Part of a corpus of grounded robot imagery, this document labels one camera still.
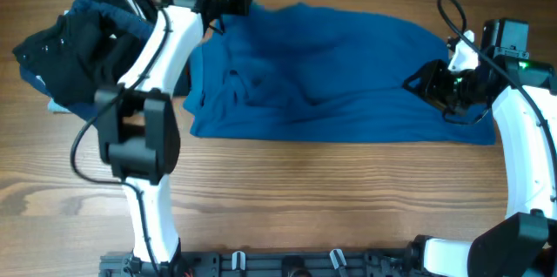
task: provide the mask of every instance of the black cable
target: black cable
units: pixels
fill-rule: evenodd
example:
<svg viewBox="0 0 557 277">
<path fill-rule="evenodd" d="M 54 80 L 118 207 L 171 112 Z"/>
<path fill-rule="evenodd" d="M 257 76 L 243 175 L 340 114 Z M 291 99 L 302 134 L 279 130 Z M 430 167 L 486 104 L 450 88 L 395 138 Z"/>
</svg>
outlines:
<svg viewBox="0 0 557 277">
<path fill-rule="evenodd" d="M 472 121 L 459 121 L 459 120 L 452 120 L 446 117 L 446 115 L 449 112 L 452 112 L 452 110 L 450 108 L 446 108 L 443 111 L 443 120 L 445 120 L 447 123 L 449 124 L 453 124 L 453 125 L 476 125 L 478 124 L 483 118 L 486 117 L 486 115 L 489 113 L 489 110 L 491 110 L 491 106 L 486 106 L 486 108 L 478 115 L 476 116 Z"/>
<path fill-rule="evenodd" d="M 454 7 L 456 7 L 456 10 L 459 11 L 460 18 L 462 19 L 462 30 L 459 31 L 458 29 L 456 29 L 456 25 L 454 25 L 454 23 L 451 21 L 451 19 L 449 19 L 449 17 L 446 15 L 445 10 L 443 9 L 443 6 L 441 5 L 442 1 L 443 0 L 437 0 L 437 9 L 439 10 L 439 13 L 443 17 L 443 20 L 445 20 L 445 22 L 449 26 L 449 28 L 451 28 L 451 30 L 453 30 L 454 33 L 456 33 L 460 37 L 460 35 L 464 34 L 464 32 L 466 31 L 466 27 L 468 26 L 468 21 L 466 20 L 466 13 L 464 12 L 464 9 L 462 9 L 462 6 L 460 5 L 460 3 L 457 0 L 450 0 L 451 3 L 453 3 Z"/>
<path fill-rule="evenodd" d="M 449 1 L 451 1 L 451 3 L 454 4 L 454 6 L 456 7 L 457 10 L 459 10 L 460 15 L 462 16 L 463 27 L 466 28 L 466 17 L 464 15 L 464 11 L 462 10 L 462 6 L 460 6 L 460 3 L 457 0 L 449 0 Z M 526 92 L 524 90 L 524 88 L 522 87 L 521 84 L 515 82 L 505 72 L 505 70 L 503 68 L 499 67 L 490 57 L 488 57 L 486 54 L 481 52 L 480 49 L 476 45 L 474 45 L 467 37 L 464 36 L 464 30 L 460 31 L 456 27 L 456 25 L 454 25 L 454 23 L 451 21 L 451 19 L 446 15 L 445 11 L 443 10 L 442 2 L 443 2 L 443 0 L 437 0 L 437 9 L 439 10 L 439 13 L 443 17 L 443 20 L 445 20 L 445 22 L 449 26 L 449 28 L 451 28 L 451 30 L 454 33 L 456 33 L 460 37 L 460 39 L 462 41 L 464 41 L 464 43 L 466 43 L 466 45 L 468 45 L 473 51 L 478 53 L 478 56 L 480 56 L 482 61 L 484 61 L 484 62 L 488 63 L 490 66 L 492 66 L 492 68 L 497 73 L 499 73 L 513 88 L 518 90 L 518 92 L 524 97 L 524 99 L 528 102 L 528 104 L 530 105 L 530 107 L 534 111 L 534 114 L 536 115 L 536 117 L 540 121 L 540 126 L 541 126 L 541 128 L 543 129 L 543 132 L 546 135 L 547 143 L 549 144 L 549 152 L 550 152 L 551 160 L 552 160 L 553 166 L 554 166 L 554 180 L 555 180 L 555 182 L 557 182 L 557 151 L 555 150 L 554 138 L 551 135 L 551 131 L 549 130 L 549 124 L 547 123 L 547 120 L 543 117 L 543 114 L 541 113 L 540 108 L 534 102 L 532 97 L 530 97 L 528 92 Z"/>
<path fill-rule="evenodd" d="M 151 260 L 151 264 L 153 265 L 153 270 L 154 270 L 154 272 L 157 276 L 161 276 L 161 274 L 158 271 L 157 262 L 155 261 L 155 257 L 153 255 L 153 251 L 152 251 L 152 247 L 151 247 L 151 238 L 149 237 L 149 232 L 148 232 L 148 229 L 147 229 L 147 217 L 146 217 L 146 214 L 145 214 L 142 192 L 138 188 L 136 188 L 134 185 L 126 183 L 124 181 L 100 180 L 100 179 L 93 179 L 91 177 L 88 177 L 87 175 L 80 172 L 79 169 L 77 168 L 76 154 L 77 154 L 77 147 L 79 146 L 79 143 L 83 139 L 87 130 L 89 130 L 89 128 L 91 128 L 91 126 L 98 120 L 98 117 L 105 114 L 112 106 L 114 106 L 115 104 L 120 102 L 120 100 L 122 100 L 122 98 L 124 98 L 130 92 L 134 91 L 141 83 L 143 83 L 148 78 L 149 71 L 151 70 L 151 68 L 155 64 L 155 62 L 157 61 L 158 56 L 160 55 L 161 51 L 163 50 L 164 46 L 166 45 L 166 42 L 168 40 L 168 36 L 170 34 L 170 31 L 171 31 L 171 28 L 170 28 L 171 21 L 170 21 L 170 18 L 168 17 L 168 14 L 164 10 L 164 8 L 159 8 L 159 10 L 161 10 L 161 12 L 164 16 L 164 21 L 165 21 L 166 25 L 165 25 L 165 29 L 164 29 L 163 39 L 161 40 L 160 45 L 158 46 L 157 50 L 155 51 L 155 54 L 153 55 L 153 57 L 151 58 L 151 60 L 147 64 L 147 66 L 145 66 L 145 69 L 143 70 L 143 72 L 139 76 L 138 80 L 134 84 L 132 84 L 129 88 L 125 89 L 120 94 L 118 94 L 114 99 L 112 99 L 111 102 L 109 102 L 109 104 L 105 105 L 102 109 L 100 109 L 98 111 L 97 116 L 89 119 L 85 123 L 85 125 L 81 128 L 81 130 L 77 134 L 76 138 L 74 139 L 73 145 L 71 146 L 71 150 L 70 150 L 71 169 L 79 178 L 81 178 L 83 180 L 86 180 L 86 181 L 89 181 L 93 184 L 97 184 L 97 185 L 127 186 L 136 194 L 136 198 L 138 200 L 138 205 L 139 205 L 139 216 L 141 218 L 141 227 L 142 227 L 142 231 L 143 231 L 145 246 L 147 248 L 147 253 L 149 254 L 149 259 Z"/>
<path fill-rule="evenodd" d="M 220 16 L 218 18 L 218 24 L 220 24 L 220 29 L 218 29 L 217 27 L 208 24 L 207 27 L 215 32 L 217 32 L 220 35 L 224 35 L 226 33 L 226 28 L 225 28 L 225 20 L 223 20 L 223 17 Z"/>
</svg>

